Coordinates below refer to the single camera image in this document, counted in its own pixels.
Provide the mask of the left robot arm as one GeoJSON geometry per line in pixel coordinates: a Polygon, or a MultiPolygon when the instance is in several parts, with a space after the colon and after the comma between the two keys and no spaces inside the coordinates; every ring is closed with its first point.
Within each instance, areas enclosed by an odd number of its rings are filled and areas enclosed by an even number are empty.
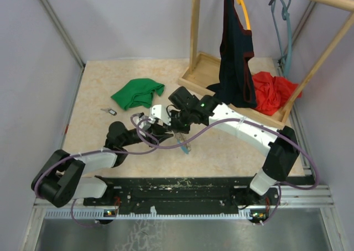
{"type": "Polygon", "coordinates": [[[102,177],[83,177],[85,174],[105,168],[120,166],[128,155],[145,155],[152,151],[128,152],[124,147],[141,143],[136,129],[127,129],[122,122],[113,122],[100,150],[83,154],[69,154],[59,149],[53,152],[31,183],[36,197],[60,208],[71,200],[96,198],[109,205],[115,191],[102,177]]]}

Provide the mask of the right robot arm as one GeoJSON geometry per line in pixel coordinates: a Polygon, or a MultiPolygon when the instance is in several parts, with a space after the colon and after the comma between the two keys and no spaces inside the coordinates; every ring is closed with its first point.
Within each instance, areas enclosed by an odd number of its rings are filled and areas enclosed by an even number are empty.
{"type": "Polygon", "coordinates": [[[176,89],[168,98],[171,127],[188,133],[191,125],[203,124],[216,128],[252,145],[265,156],[262,168],[255,174],[247,190],[248,200],[257,205],[267,197],[267,191],[287,179],[299,156],[297,140],[292,128],[275,129],[262,125],[229,108],[214,96],[197,98],[185,87],[176,89]]]}

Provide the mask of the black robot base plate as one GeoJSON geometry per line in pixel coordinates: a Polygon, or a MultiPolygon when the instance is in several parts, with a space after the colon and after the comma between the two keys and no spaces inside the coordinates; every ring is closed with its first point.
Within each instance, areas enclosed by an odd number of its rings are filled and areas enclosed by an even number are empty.
{"type": "Polygon", "coordinates": [[[112,206],[128,195],[133,200],[179,200],[192,198],[219,199],[229,201],[235,197],[236,206],[260,203],[260,196],[249,189],[249,177],[162,177],[162,178],[106,178],[107,193],[102,198],[86,198],[84,206],[112,206]]]}

